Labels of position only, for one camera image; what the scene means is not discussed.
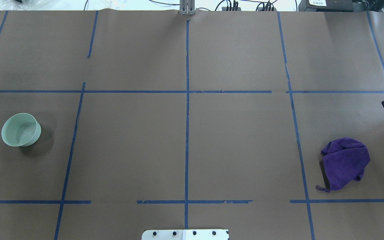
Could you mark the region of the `aluminium frame post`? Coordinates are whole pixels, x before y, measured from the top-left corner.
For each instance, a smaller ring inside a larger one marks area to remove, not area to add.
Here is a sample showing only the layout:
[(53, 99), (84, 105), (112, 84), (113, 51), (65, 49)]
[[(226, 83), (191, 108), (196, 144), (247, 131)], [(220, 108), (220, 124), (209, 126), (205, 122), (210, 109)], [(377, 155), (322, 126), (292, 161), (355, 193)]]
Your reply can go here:
[(195, 15), (196, 14), (195, 0), (180, 0), (179, 14), (183, 16)]

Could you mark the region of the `light green bowl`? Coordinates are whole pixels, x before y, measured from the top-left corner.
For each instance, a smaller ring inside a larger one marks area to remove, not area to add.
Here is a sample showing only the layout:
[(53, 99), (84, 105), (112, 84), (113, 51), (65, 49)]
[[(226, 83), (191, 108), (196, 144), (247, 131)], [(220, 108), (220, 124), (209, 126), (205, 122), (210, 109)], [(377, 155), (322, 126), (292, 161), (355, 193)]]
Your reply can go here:
[(6, 120), (1, 129), (1, 138), (8, 146), (26, 147), (34, 144), (41, 132), (41, 125), (33, 115), (18, 113)]

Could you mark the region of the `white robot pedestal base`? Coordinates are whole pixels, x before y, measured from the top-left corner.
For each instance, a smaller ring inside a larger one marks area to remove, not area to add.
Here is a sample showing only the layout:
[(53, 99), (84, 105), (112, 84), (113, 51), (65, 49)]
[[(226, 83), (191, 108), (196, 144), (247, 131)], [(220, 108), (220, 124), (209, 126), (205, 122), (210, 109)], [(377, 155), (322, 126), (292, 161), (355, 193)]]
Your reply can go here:
[(225, 229), (160, 229), (145, 230), (142, 240), (229, 240)]

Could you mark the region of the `purple cloth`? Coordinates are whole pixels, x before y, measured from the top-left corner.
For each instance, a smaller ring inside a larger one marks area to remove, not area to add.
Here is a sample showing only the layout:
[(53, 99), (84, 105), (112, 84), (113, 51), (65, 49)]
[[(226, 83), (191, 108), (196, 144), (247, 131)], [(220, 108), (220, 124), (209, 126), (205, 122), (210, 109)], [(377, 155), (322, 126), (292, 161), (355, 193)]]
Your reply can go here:
[(368, 147), (353, 138), (330, 141), (321, 155), (328, 185), (316, 186), (320, 192), (341, 190), (351, 181), (361, 181), (370, 162)]

